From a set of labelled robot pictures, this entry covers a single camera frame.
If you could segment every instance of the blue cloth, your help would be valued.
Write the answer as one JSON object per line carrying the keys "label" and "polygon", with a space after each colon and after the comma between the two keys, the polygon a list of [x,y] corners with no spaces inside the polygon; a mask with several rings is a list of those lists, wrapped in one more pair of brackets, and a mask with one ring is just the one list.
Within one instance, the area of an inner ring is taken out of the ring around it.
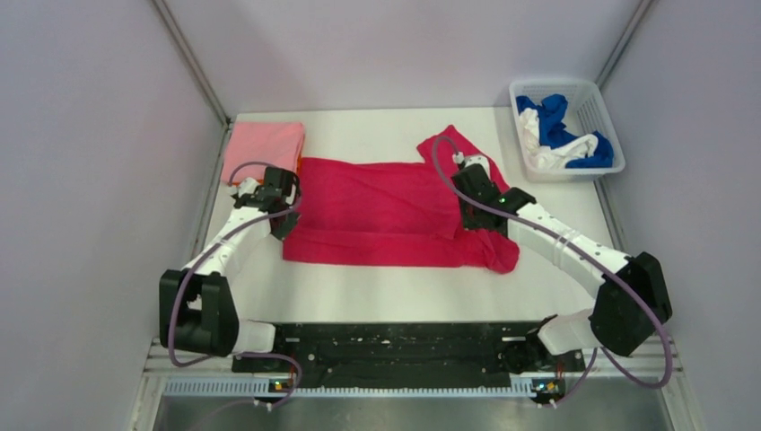
{"label": "blue cloth", "polygon": [[[563,118],[568,109],[568,100],[562,94],[547,96],[542,100],[541,105],[535,104],[527,96],[518,96],[515,98],[515,102],[518,106],[518,112],[523,112],[527,108],[537,110],[539,143],[541,145],[555,149],[578,138],[578,136],[565,130]],[[594,131],[592,134],[598,139],[597,148],[592,157],[571,160],[565,165],[566,168],[609,168],[613,166],[613,146],[610,141],[598,131]]]}

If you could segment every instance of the white table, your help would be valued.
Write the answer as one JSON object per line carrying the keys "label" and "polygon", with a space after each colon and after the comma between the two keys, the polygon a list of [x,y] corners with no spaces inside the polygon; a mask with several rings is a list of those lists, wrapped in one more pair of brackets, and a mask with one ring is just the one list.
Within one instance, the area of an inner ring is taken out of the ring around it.
{"label": "white table", "polygon": [[[334,110],[241,114],[237,120],[300,121],[303,155],[350,163],[420,162],[415,147],[449,124],[492,157],[511,186],[534,195],[571,227],[605,245],[610,236],[591,182],[525,180],[509,108]],[[232,209],[220,189],[207,238]],[[576,312],[592,300],[570,277],[533,251],[521,250],[507,275],[485,268],[392,268],[283,261],[270,237],[257,247],[239,280],[242,319],[264,321],[526,321]]]}

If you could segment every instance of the clothing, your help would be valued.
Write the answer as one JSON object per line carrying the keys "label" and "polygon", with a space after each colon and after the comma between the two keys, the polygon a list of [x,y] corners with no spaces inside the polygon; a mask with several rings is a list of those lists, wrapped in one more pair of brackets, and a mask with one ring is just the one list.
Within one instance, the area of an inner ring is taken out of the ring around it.
{"label": "clothing", "polygon": [[526,108],[518,116],[519,133],[529,150],[529,162],[539,169],[564,169],[570,161],[592,157],[598,138],[584,135],[555,149],[539,144],[539,117],[537,110]]}
{"label": "clothing", "polygon": [[[224,150],[221,181],[227,184],[235,168],[251,161],[271,163],[297,172],[303,145],[302,123],[236,121],[230,142]],[[262,180],[264,170],[264,166],[246,166],[235,174],[232,182],[238,184],[248,177]]]}
{"label": "clothing", "polygon": [[[562,94],[547,96],[542,100],[541,105],[536,105],[527,96],[518,96],[515,101],[519,113],[526,109],[537,111],[540,145],[546,145],[554,150],[579,138],[565,130],[563,118],[568,109],[568,101]],[[565,164],[565,168],[609,168],[613,166],[613,146],[610,141],[598,131],[592,132],[591,135],[594,135],[598,140],[592,156],[570,160]]]}
{"label": "clothing", "polygon": [[[480,154],[453,126],[451,138],[464,155]],[[433,140],[417,147],[423,163],[351,164],[302,159],[301,218],[283,244],[283,258],[309,263],[370,266],[486,267],[507,273],[518,246],[499,233],[466,231],[457,197],[433,168]],[[457,170],[442,142],[439,160],[449,176]],[[507,189],[493,161],[492,180]]]}

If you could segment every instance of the metal floor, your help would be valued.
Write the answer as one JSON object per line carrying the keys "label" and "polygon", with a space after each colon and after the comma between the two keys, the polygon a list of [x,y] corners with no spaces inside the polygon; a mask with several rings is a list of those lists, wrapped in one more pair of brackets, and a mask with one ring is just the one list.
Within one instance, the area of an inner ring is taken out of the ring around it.
{"label": "metal floor", "polygon": [[[223,398],[164,397],[154,431],[184,431]],[[298,399],[272,413],[238,405],[197,431],[524,431],[563,429],[671,431],[660,391],[624,379],[589,379],[557,410],[532,409],[528,400]]]}

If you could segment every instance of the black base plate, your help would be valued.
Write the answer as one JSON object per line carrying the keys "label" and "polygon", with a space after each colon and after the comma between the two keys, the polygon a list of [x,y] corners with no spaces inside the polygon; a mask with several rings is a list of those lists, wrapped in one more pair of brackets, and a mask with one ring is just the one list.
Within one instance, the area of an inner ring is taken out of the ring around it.
{"label": "black base plate", "polygon": [[[303,368],[302,388],[477,388],[510,386],[502,352],[539,322],[284,323],[275,353]],[[566,372],[581,371],[575,352],[559,357]],[[555,364],[542,370],[554,371]],[[284,361],[233,359],[234,373],[293,371]]]}

